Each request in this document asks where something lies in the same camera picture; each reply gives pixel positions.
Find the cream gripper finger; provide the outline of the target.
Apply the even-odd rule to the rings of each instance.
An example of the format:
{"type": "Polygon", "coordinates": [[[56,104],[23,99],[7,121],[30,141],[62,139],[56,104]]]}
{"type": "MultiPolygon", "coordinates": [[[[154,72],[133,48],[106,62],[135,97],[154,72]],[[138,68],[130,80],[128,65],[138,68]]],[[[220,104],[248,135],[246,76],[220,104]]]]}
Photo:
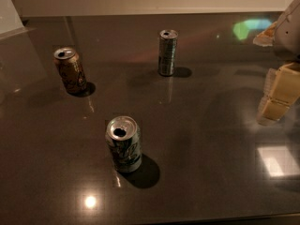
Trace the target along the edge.
{"type": "Polygon", "coordinates": [[[291,62],[279,69],[270,68],[265,77],[257,122],[270,126],[279,121],[300,98],[300,64],[291,62]]]}
{"type": "Polygon", "coordinates": [[[261,47],[268,47],[273,45],[277,22],[273,22],[254,39],[253,43],[261,47]]]}

